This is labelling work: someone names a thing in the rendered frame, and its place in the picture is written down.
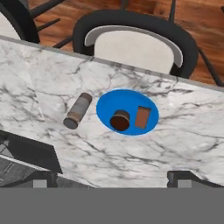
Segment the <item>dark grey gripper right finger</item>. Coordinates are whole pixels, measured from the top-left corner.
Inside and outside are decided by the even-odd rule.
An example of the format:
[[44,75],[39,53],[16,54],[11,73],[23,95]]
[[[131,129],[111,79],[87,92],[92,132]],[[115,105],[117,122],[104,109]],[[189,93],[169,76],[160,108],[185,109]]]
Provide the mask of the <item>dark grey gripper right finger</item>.
[[167,179],[169,188],[224,188],[224,185],[200,179],[190,171],[168,171]]

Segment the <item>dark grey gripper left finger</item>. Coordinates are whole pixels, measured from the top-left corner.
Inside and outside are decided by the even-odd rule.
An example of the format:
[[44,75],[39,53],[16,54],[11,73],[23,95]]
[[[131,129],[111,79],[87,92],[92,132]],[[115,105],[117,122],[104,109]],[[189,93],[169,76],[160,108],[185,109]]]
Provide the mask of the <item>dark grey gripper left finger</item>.
[[24,179],[6,184],[3,188],[57,188],[58,173],[53,171],[34,171]]

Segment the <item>brown chocolate bar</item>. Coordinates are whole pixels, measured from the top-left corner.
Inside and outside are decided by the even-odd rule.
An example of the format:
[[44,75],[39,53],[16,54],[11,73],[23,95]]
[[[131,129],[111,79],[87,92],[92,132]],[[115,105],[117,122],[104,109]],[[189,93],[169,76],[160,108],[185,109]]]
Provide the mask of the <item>brown chocolate bar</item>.
[[135,126],[140,129],[145,129],[150,117],[151,109],[139,106],[136,112]]

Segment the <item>grey brown cinnamon bottle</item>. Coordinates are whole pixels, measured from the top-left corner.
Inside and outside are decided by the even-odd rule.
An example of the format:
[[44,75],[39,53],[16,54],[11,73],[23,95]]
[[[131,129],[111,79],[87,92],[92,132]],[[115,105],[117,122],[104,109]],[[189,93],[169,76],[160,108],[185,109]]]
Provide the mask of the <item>grey brown cinnamon bottle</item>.
[[63,124],[70,130],[75,130],[79,126],[83,116],[86,114],[91,102],[92,96],[90,94],[81,93],[74,105],[66,114]]

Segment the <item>blue round plate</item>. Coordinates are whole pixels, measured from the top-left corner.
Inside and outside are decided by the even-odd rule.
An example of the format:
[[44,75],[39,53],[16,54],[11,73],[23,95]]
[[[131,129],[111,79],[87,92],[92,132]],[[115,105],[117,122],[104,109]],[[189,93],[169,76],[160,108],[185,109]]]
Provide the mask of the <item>blue round plate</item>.
[[[135,126],[139,106],[150,108],[150,117],[145,129]],[[110,125],[109,120],[117,110],[126,110],[129,113],[129,127],[125,131],[115,130]],[[144,94],[130,89],[115,89],[103,94],[96,104],[96,114],[107,128],[126,136],[146,134],[157,126],[159,120],[156,104]]]

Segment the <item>dark grey flat panel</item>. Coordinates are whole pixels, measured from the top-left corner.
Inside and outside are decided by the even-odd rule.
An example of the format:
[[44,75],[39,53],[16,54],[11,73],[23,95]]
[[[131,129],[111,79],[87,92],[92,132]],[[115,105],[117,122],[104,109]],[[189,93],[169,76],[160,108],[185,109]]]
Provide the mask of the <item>dark grey flat panel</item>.
[[55,149],[50,144],[0,130],[0,154],[62,173]]

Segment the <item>black chair with cream seat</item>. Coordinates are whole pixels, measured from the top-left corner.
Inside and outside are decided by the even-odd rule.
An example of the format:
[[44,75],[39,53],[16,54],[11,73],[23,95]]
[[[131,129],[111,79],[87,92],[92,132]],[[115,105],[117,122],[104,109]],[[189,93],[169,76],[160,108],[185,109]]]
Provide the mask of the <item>black chair with cream seat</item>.
[[38,44],[40,42],[39,31],[57,23],[58,19],[37,27],[34,23],[34,18],[64,1],[49,0],[30,10],[26,0],[0,0],[0,14],[9,21],[9,24],[20,39]]
[[188,79],[202,58],[215,84],[224,87],[212,63],[193,36],[175,23],[177,0],[167,19],[126,9],[95,10],[79,18],[73,35],[59,42],[73,44],[76,53]]

